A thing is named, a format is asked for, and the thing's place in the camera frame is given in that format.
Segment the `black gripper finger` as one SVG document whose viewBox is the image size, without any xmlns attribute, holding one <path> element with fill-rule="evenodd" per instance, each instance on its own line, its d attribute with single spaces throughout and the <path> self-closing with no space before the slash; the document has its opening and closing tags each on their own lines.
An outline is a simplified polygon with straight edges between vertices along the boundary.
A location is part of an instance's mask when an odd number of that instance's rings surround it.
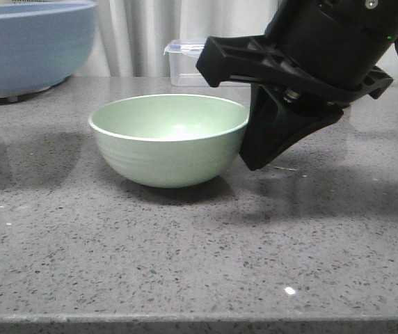
<svg viewBox="0 0 398 334">
<path fill-rule="evenodd" d="M 335 124 L 342 107 L 319 97 L 293 98 L 284 86 L 250 85 L 250 115 L 239 155 L 258 170 L 306 136 Z"/>
</svg>

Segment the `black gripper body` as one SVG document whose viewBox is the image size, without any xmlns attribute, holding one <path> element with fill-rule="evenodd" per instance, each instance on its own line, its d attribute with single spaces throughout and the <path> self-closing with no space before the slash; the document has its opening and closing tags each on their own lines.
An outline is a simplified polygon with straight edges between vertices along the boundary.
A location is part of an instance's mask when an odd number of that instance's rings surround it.
<svg viewBox="0 0 398 334">
<path fill-rule="evenodd" d="M 378 99 L 393 82 L 391 76 L 375 66 L 353 88 L 335 86 L 293 64 L 277 47 L 268 45 L 262 35 L 238 38 L 209 36 L 196 68 L 211 87 L 224 81 L 279 85 L 341 103 L 354 102 L 365 95 Z"/>
</svg>

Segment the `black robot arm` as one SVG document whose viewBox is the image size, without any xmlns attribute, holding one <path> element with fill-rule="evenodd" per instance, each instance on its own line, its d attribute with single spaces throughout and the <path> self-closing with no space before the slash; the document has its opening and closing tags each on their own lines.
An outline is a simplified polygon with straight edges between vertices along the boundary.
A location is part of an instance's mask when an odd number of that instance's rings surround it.
<svg viewBox="0 0 398 334">
<path fill-rule="evenodd" d="M 196 67 L 212 87 L 250 84 L 239 154 L 257 170 L 351 102 L 380 97 L 392 78 L 377 62 L 390 47 L 398 1 L 284 1 L 262 35 L 208 37 Z"/>
</svg>

